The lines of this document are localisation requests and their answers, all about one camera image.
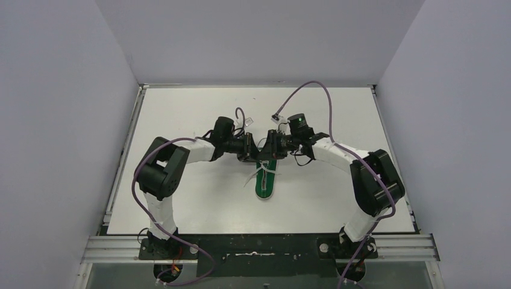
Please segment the white shoelace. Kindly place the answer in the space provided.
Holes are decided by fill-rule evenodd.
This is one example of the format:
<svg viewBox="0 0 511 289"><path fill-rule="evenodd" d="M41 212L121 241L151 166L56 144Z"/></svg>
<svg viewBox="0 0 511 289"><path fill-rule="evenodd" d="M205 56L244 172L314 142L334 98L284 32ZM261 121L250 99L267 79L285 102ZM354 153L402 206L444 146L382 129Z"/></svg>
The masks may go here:
<svg viewBox="0 0 511 289"><path fill-rule="evenodd" d="M244 187L252 180L256 179L256 190L260 191L272 191L274 187L275 177L280 175L277 172L278 161L261 161L256 163L256 170L250 174L244 183Z"/></svg>

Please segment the green canvas sneaker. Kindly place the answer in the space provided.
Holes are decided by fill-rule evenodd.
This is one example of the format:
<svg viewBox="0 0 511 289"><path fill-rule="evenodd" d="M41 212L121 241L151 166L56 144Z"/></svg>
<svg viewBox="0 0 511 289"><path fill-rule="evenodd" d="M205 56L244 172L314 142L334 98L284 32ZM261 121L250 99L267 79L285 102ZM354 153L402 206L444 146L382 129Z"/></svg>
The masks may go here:
<svg viewBox="0 0 511 289"><path fill-rule="evenodd" d="M267 200L273 195L277 166L277 160L261 161L256 164L255 193L259 199Z"/></svg>

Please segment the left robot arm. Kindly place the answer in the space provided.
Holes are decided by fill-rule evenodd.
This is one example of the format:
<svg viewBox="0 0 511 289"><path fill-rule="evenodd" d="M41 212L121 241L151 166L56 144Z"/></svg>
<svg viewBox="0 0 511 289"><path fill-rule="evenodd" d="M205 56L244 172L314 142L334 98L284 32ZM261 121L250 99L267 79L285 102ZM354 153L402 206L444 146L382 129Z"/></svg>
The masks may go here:
<svg viewBox="0 0 511 289"><path fill-rule="evenodd" d="M187 164L215 161L223 154L235 154L241 162L256 162L259 153L252 135L237 135L234 120L224 116L217 118L212 132L205 137L174 141L155 138L134 176L147 203L145 210L152 221L148 240L155 251L163 258L172 258L178 252L172 196Z"/></svg>

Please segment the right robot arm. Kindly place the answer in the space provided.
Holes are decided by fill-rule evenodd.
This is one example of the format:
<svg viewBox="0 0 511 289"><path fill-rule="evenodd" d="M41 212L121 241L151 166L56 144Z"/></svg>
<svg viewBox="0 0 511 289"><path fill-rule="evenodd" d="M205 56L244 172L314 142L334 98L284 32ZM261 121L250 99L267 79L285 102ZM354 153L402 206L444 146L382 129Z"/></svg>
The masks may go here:
<svg viewBox="0 0 511 289"><path fill-rule="evenodd" d="M307 124L303 113L284 118L272 116L277 129L270 130L258 155L260 161L282 160L288 155L306 156L330 164L351 177L356 208L339 232L339 249L356 256L378 222L395 215L405 189L389 154L382 149L364 151L336 143L332 136Z"/></svg>

